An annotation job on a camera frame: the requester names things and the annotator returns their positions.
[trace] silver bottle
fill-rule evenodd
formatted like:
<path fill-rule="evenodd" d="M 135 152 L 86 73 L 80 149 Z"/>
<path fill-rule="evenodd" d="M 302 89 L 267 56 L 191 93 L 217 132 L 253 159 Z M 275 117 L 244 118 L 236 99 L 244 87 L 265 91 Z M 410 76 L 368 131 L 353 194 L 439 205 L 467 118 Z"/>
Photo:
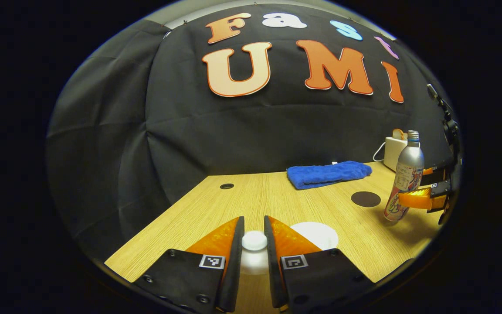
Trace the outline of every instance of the silver bottle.
<path fill-rule="evenodd" d="M 424 153 L 420 148 L 420 134 L 418 131 L 408 131 L 408 145 L 404 147 L 398 157 L 393 188 L 385 206 L 386 219 L 399 221 L 406 216 L 410 207 L 398 203 L 398 193 L 412 191 L 420 187 L 424 163 Z"/>

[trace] dark round coaster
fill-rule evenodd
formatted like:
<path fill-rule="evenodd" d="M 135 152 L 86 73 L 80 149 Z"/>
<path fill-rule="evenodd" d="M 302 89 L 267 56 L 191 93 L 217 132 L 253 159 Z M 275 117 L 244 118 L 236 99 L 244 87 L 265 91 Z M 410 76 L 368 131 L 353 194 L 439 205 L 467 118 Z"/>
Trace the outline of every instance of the dark round coaster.
<path fill-rule="evenodd" d="M 381 203 L 381 198 L 370 191 L 357 191 L 352 195 L 352 201 L 363 207 L 374 207 Z"/>

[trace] bottle label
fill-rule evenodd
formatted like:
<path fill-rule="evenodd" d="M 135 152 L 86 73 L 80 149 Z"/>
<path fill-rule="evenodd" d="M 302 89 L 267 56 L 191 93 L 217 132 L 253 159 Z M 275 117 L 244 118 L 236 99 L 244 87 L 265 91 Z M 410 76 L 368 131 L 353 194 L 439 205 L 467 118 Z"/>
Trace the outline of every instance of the bottle label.
<path fill-rule="evenodd" d="M 387 219 L 397 221 L 406 215 L 409 207 L 398 203 L 398 193 L 400 191 L 412 191 L 420 187 L 423 173 L 423 168 L 416 169 L 401 163 L 397 164 L 394 186 L 390 193 L 387 206 L 385 207 L 385 217 Z"/>

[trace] orange letter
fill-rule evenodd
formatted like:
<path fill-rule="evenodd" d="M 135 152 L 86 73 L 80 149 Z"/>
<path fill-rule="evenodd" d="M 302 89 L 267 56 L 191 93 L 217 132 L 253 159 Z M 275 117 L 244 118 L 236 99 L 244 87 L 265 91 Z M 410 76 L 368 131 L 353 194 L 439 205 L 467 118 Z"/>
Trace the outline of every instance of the orange letter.
<path fill-rule="evenodd" d="M 336 57 L 318 41 L 298 40 L 297 45 L 305 49 L 309 61 L 309 79 L 305 80 L 305 86 L 311 89 L 329 89 L 332 84 L 325 77 L 325 70 L 339 89 L 346 86 L 348 73 L 351 80 L 348 88 L 358 94 L 372 95 L 373 88 L 369 85 L 363 55 L 351 48 L 343 48 L 340 59 Z"/>
<path fill-rule="evenodd" d="M 390 99 L 398 103 L 403 103 L 404 96 L 402 96 L 402 93 L 400 92 L 400 84 L 398 83 L 398 70 L 396 70 L 396 68 L 390 63 L 381 61 L 381 64 L 385 67 L 385 70 L 387 70 L 387 74 L 389 75 Z"/>
<path fill-rule="evenodd" d="M 239 30 L 232 30 L 232 27 L 242 28 L 245 26 L 245 21 L 242 18 L 250 18 L 249 13 L 240 13 L 233 16 L 228 16 L 221 20 L 216 20 L 215 22 L 208 23 L 206 26 L 210 27 L 213 32 L 213 36 L 209 39 L 209 44 L 214 44 L 226 38 L 237 36 L 241 33 Z"/>
<path fill-rule="evenodd" d="M 232 80 L 230 75 L 230 56 L 233 49 L 221 49 L 203 57 L 207 64 L 209 87 L 215 94 L 224 97 L 235 97 L 252 94 L 267 85 L 271 78 L 271 67 L 268 63 L 267 50 L 270 42 L 254 42 L 241 48 L 251 55 L 253 74 L 246 80 Z"/>

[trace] black fabric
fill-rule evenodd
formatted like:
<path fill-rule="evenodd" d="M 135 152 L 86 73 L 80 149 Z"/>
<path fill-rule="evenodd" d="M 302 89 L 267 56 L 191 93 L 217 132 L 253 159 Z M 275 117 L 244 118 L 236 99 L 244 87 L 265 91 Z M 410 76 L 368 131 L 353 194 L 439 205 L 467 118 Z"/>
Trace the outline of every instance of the black fabric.
<path fill-rule="evenodd" d="M 52 196 L 74 239 L 102 262 L 170 205 L 145 126 L 150 67 L 168 30 L 140 20 L 103 44 L 66 84 L 52 116 Z"/>
<path fill-rule="evenodd" d="M 208 44 L 206 24 L 247 12 L 238 36 Z M 262 24 L 273 12 L 298 16 L 307 28 Z M 339 20 L 363 41 L 338 33 Z M 47 136 L 48 175 L 66 226 L 93 258 L 105 260 L 207 175 L 285 171 L 331 161 L 372 161 L 392 129 L 417 130 L 432 165 L 450 156 L 442 111 L 427 93 L 438 80 L 408 48 L 321 10 L 261 4 L 190 20 L 165 38 L 167 27 L 140 20 L 103 44 L 64 87 Z M 334 84 L 305 86 L 307 55 L 295 43 L 315 40 L 335 56 L 344 47 L 364 55 L 371 96 Z M 271 78 L 256 93 L 221 97 L 207 83 L 202 57 L 232 48 L 234 80 L 251 76 L 245 44 L 268 41 Z M 404 103 L 389 98 L 381 65 L 398 70 Z"/>
<path fill-rule="evenodd" d="M 207 43 L 211 33 L 206 24 L 242 12 L 251 18 L 245 19 L 239 35 Z M 295 14 L 307 28 L 264 26 L 262 16 L 272 12 Z M 330 20 L 350 24 L 363 41 L 342 36 Z M 333 14 L 278 4 L 222 10 L 175 28 L 153 63 L 147 97 L 151 154 L 168 199 L 177 201 L 210 174 L 285 171 L 331 161 L 369 162 L 397 127 L 420 132 L 428 165 L 448 156 L 442 111 L 427 94 L 426 77 L 432 75 L 422 73 L 405 48 L 392 46 L 398 61 L 373 36 L 381 35 Z M 358 95 L 334 85 L 328 91 L 308 89 L 303 83 L 309 77 L 307 56 L 295 44 L 301 39 L 319 41 L 336 56 L 344 47 L 360 51 L 374 95 Z M 268 50 L 269 83 L 243 97 L 211 92 L 202 57 L 232 48 L 232 77 L 247 79 L 251 62 L 241 47 L 259 41 L 273 45 Z M 398 69 L 403 104 L 389 98 L 381 61 Z"/>

